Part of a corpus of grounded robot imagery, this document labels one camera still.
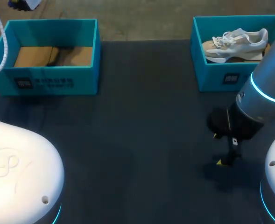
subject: shoe box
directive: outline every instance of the shoe box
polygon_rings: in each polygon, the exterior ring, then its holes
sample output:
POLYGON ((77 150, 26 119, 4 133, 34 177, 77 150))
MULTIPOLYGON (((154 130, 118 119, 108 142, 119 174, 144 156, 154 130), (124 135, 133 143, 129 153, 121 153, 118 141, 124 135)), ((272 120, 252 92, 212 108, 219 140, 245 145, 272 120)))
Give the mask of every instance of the shoe box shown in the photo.
MULTIPOLYGON (((2 96, 96 95, 101 41, 96 19, 9 20, 2 96)), ((0 63, 4 45, 0 37, 0 63)))
POLYGON ((231 58, 226 63, 206 60, 202 43, 213 36, 242 28, 248 32, 268 31, 266 54, 275 41, 275 15, 197 16, 193 18, 190 51, 200 91, 239 91, 259 61, 231 58))

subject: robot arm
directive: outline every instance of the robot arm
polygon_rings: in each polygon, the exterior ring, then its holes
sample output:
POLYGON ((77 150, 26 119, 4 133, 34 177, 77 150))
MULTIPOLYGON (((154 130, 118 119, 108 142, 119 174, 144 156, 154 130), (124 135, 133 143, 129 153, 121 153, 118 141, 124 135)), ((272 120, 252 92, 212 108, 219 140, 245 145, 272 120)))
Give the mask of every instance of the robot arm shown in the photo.
POLYGON ((275 42, 226 109, 215 109, 208 116, 208 126, 216 138, 227 136, 229 153, 221 165, 232 165, 241 157, 240 144, 249 140, 275 118, 275 42))

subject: white cable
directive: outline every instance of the white cable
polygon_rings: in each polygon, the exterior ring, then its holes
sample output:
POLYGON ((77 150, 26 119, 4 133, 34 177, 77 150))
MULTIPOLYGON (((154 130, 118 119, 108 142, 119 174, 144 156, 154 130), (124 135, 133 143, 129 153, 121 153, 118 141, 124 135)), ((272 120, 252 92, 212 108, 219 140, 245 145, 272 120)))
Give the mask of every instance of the white cable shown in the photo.
POLYGON ((6 62, 7 62, 7 54, 8 54, 8 46, 7 46, 7 36, 5 33, 5 30, 2 26, 1 20, 0 20, 0 32, 2 35, 2 40, 3 40, 3 45, 4 45, 4 53, 3 53, 3 58, 0 64, 0 71, 4 68, 6 62))

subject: blue led light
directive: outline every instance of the blue led light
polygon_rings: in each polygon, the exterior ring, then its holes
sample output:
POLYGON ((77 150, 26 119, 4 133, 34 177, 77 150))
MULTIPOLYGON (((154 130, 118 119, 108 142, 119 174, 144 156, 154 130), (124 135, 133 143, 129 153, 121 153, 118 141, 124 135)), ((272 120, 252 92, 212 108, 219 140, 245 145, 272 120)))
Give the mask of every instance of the blue led light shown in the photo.
POLYGON ((52 224, 54 224, 54 223, 57 221, 58 216, 59 216, 59 213, 61 212, 61 208, 62 208, 62 205, 59 207, 59 210, 58 210, 58 213, 57 213, 57 215, 56 215, 56 218, 55 218, 55 220, 53 221, 52 224))
POLYGON ((270 96, 267 96, 265 93, 263 93, 263 92, 254 84, 253 74, 252 74, 252 73, 251 73, 251 76, 250 76, 250 81, 251 81, 251 84, 254 86, 255 90, 257 90, 259 94, 261 94, 261 95, 262 95, 263 97, 265 97, 266 99, 275 102, 275 99, 271 98, 270 96))
POLYGON ((267 211, 268 214, 271 216, 271 218, 275 221, 275 218, 272 216, 272 214, 270 213, 270 211, 268 210, 268 208, 267 208, 267 206, 266 206, 266 204, 265 204, 265 202, 264 202, 263 195, 262 195, 262 182, 261 182, 261 184, 260 184, 260 194, 261 194, 261 199, 262 199, 262 202, 263 202, 263 204, 264 204, 264 207, 265 207, 266 211, 267 211))

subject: white sneaker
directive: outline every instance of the white sneaker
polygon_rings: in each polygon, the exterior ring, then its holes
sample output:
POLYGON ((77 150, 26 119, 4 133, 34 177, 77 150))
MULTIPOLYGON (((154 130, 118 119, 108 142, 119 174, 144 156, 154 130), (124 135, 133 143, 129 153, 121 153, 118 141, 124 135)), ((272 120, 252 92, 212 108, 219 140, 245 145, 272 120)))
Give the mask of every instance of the white sneaker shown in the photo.
POLYGON ((259 32, 246 32, 239 28, 212 39, 203 43, 204 53, 209 61, 225 63, 231 57, 261 60, 268 43, 268 31, 261 29, 259 32))

